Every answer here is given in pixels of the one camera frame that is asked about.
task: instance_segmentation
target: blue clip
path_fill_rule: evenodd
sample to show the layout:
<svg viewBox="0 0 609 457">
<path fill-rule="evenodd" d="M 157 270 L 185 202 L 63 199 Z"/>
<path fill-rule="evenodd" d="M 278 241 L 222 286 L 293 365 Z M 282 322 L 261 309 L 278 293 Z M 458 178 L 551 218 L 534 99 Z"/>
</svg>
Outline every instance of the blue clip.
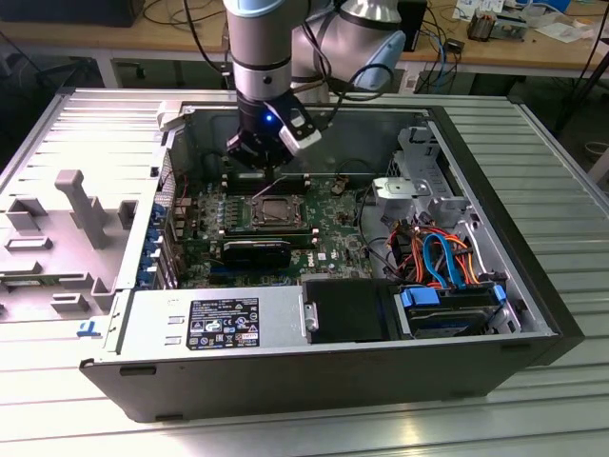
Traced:
<svg viewBox="0 0 609 457">
<path fill-rule="evenodd" d="M 157 228 L 149 228 L 146 230 L 146 239 L 148 241 L 156 241 L 159 239 L 160 233 Z"/>
<path fill-rule="evenodd" d="M 138 271 L 135 275 L 135 280 L 140 285 L 146 285 L 152 283 L 152 273 L 148 271 Z"/>
<path fill-rule="evenodd" d="M 144 242 L 144 254 L 152 254 L 156 251 L 157 248 L 158 247 L 150 241 Z"/>
<path fill-rule="evenodd" d="M 402 291 L 402 293 L 400 294 L 400 298 L 402 299 L 402 305 L 404 308 L 409 308 L 414 305 L 414 302 L 412 301 L 412 296 L 410 295 L 409 288 L 405 288 Z"/>
<path fill-rule="evenodd" d="M 96 337 L 102 336 L 102 334 L 99 331 L 95 331 L 95 321 L 89 320 L 81 323 L 79 330 L 76 332 L 76 336 L 79 338 L 84 336 Z"/>
<path fill-rule="evenodd" d="M 495 296 L 497 297 L 499 303 L 505 305 L 505 302 L 507 302 L 507 295 L 505 294 L 505 290 L 503 290 L 503 288 L 499 284 L 496 284 L 495 286 L 493 286 L 493 292 L 495 292 Z"/>
<path fill-rule="evenodd" d="M 154 261 L 150 257 L 142 257 L 140 259 L 140 269 L 146 269 L 148 267 L 152 267 L 154 265 Z"/>
<path fill-rule="evenodd" d="M 159 205 L 155 203 L 152 205 L 152 214 L 150 215 L 151 219 L 158 219 L 159 217 L 164 217 L 166 213 L 165 207 L 163 205 Z"/>
<path fill-rule="evenodd" d="M 440 304 L 440 297 L 434 288 L 411 288 L 410 293 L 417 306 L 425 307 Z"/>
</svg>

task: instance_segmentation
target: motherboard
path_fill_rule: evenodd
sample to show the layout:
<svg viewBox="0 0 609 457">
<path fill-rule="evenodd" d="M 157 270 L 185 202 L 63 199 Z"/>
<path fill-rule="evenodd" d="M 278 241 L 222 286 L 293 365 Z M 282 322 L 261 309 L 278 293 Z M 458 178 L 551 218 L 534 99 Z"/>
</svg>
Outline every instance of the motherboard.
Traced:
<svg viewBox="0 0 609 457">
<path fill-rule="evenodd" d="M 174 207 L 175 240 L 183 253 L 179 287 L 372 277 L 355 224 L 358 190 L 333 192 L 335 185 L 331 178 L 311 178 L 299 194 L 270 189 L 243 195 L 226 191 L 226 183 L 191 184 Z"/>
</svg>

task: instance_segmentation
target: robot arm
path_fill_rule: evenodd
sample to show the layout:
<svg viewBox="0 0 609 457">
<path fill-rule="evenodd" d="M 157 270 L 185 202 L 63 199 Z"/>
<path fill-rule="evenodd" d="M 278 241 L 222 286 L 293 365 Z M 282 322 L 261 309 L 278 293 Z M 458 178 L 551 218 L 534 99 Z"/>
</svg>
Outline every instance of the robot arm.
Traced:
<svg viewBox="0 0 609 457">
<path fill-rule="evenodd" d="M 371 63 L 393 69 L 402 53 L 398 0 L 348 0 L 338 11 L 332 0 L 224 3 L 240 122 L 228 153 L 253 169 L 272 170 L 322 137 L 290 88 L 294 75 L 297 80 L 320 77 L 319 59 L 298 28 L 305 20 L 335 78 L 348 80 Z M 383 70 L 367 70 L 355 85 L 375 90 L 387 76 Z"/>
</svg>

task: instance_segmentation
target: wiring harness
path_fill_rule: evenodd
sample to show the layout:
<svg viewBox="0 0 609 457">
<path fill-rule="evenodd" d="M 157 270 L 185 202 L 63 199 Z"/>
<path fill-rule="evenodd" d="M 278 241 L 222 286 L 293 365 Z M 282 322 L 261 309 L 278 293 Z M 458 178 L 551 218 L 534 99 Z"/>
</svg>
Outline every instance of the wiring harness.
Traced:
<svg viewBox="0 0 609 457">
<path fill-rule="evenodd" d="M 403 260 L 396 259 L 400 262 L 397 275 L 405 281 L 431 288 L 467 288 L 481 283 L 474 270 L 474 250 L 457 235 L 436 226 L 396 222 L 387 246 L 391 248 L 400 235 L 410 240 L 411 249 Z"/>
</svg>

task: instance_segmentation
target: warning label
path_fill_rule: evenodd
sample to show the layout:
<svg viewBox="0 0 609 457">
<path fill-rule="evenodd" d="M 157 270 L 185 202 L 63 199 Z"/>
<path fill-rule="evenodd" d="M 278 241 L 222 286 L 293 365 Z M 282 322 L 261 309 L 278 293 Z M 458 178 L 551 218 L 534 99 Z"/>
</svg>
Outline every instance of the warning label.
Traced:
<svg viewBox="0 0 609 457">
<path fill-rule="evenodd" d="M 190 303 L 190 350 L 254 348 L 260 345 L 257 298 L 195 300 Z"/>
</svg>

